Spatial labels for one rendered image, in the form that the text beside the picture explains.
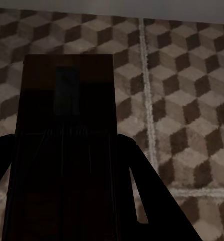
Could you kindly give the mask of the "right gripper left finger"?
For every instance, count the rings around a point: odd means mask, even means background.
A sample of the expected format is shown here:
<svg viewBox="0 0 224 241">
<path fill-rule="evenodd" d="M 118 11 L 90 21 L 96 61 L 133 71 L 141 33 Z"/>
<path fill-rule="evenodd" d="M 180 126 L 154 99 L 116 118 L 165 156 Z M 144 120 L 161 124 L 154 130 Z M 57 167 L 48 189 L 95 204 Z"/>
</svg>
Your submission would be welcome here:
<svg viewBox="0 0 224 241">
<path fill-rule="evenodd" d="M 12 161 L 14 137 L 8 134 L 0 137 L 0 180 Z"/>
</svg>

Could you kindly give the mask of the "mousetrap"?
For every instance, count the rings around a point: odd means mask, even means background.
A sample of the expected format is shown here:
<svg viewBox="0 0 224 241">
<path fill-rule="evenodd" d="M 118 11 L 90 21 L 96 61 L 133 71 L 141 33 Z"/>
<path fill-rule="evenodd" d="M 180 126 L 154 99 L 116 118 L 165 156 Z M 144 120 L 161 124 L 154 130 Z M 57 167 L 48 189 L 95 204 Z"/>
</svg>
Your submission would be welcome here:
<svg viewBox="0 0 224 241">
<path fill-rule="evenodd" d="M 112 54 L 25 54 L 2 241 L 121 241 Z"/>
</svg>

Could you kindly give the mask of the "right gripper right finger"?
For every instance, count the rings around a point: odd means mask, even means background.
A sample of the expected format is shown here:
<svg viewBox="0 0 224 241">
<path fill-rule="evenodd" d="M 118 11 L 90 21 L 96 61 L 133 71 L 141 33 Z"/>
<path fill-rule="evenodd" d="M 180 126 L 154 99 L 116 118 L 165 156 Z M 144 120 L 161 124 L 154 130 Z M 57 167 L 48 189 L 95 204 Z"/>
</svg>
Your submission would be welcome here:
<svg viewBox="0 0 224 241">
<path fill-rule="evenodd" d="M 137 221 L 131 168 L 149 224 Z M 137 143 L 118 134 L 121 241 L 202 241 Z"/>
</svg>

